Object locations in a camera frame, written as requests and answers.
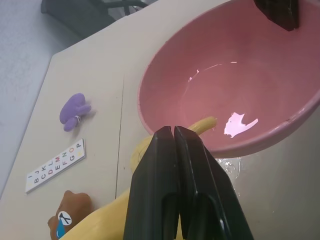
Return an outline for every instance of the pink bowl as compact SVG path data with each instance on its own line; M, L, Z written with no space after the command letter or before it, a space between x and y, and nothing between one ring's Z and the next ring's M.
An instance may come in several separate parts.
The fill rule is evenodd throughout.
M208 116L201 135L215 157L244 156L295 131L320 103L320 7L300 1L286 31L253 0L232 0L178 31L141 81L138 111L152 134Z

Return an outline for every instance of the brown toy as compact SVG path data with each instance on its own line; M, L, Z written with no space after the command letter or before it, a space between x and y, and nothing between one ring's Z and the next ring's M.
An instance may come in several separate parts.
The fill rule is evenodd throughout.
M66 191L55 216L48 221L52 240L60 239L75 225L93 212L93 204L89 195L85 193L75 194Z

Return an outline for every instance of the gray floor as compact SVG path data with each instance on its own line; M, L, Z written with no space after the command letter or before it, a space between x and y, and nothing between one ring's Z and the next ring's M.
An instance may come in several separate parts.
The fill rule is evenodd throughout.
M51 57L80 41L52 17L41 14L41 2L0 0L0 197ZM123 8L109 13L116 20L125 15Z

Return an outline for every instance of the purple plush toy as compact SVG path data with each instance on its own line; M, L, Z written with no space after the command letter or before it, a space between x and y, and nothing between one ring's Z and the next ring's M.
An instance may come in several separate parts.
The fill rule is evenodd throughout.
M60 122L64 124L64 130L70 132L81 120L81 116L86 115L91 110L91 106L86 104L86 98L82 93L77 93L70 97L60 112Z

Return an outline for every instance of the table surface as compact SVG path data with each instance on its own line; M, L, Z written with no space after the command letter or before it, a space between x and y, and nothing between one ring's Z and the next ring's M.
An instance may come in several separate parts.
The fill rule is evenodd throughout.
M99 208L130 186L131 153L148 135L137 112L144 70L177 30L223 2L159 0L52 57L0 200L3 239L49 240L47 221L66 190L89 194ZM94 115L67 133L59 113L78 92L91 102ZM217 159L255 239L320 239L319 117L320 109L264 151ZM86 159L25 195L26 174L81 138Z

